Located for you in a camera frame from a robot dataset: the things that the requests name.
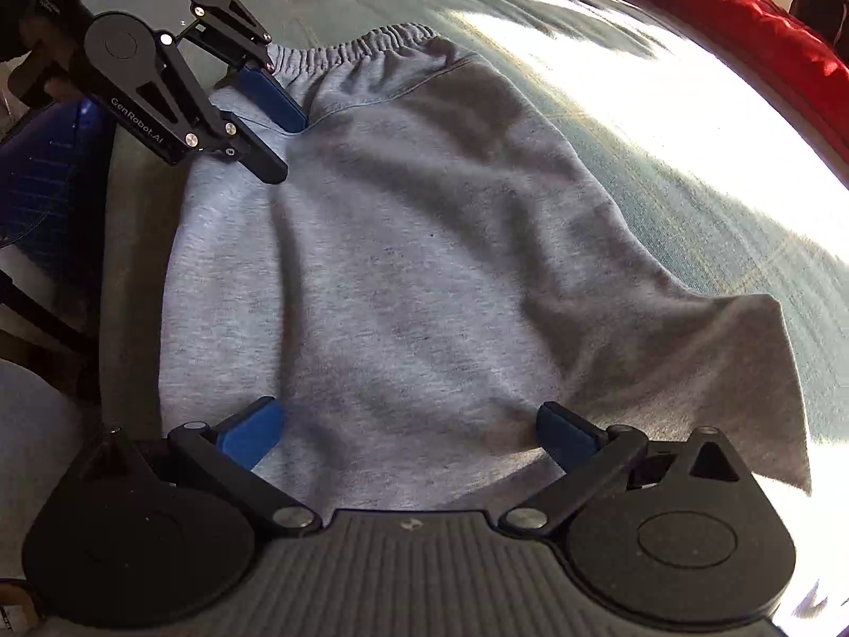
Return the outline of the red duvet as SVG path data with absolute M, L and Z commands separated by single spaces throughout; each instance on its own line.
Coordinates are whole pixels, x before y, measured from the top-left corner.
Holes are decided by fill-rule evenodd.
M 740 59 L 847 157 L 847 64 L 773 0 L 645 0 Z

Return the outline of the grey sweatpants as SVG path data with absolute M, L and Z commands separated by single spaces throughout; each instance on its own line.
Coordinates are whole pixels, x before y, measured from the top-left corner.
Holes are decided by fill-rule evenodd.
M 279 398 L 285 433 L 259 472 L 321 513 L 502 511 L 557 476 L 534 437 L 550 400 L 663 440 L 708 424 L 752 472 L 809 486 L 777 301 L 679 282 L 485 59 L 420 24 L 272 56 L 308 127 L 213 93 L 289 174 L 190 170 L 164 426 Z

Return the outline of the green plaid bed blanket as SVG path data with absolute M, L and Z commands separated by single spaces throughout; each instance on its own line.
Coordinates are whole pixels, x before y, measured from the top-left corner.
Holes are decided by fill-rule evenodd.
M 273 49 L 334 48 L 420 24 L 476 53 L 564 135 L 637 241 L 697 294 L 782 309 L 810 483 L 759 475 L 799 552 L 778 619 L 847 625 L 847 192 L 843 167 L 760 83 L 639 0 L 242 0 Z M 162 302 L 190 170 L 115 142 L 103 272 L 103 414 L 161 420 Z

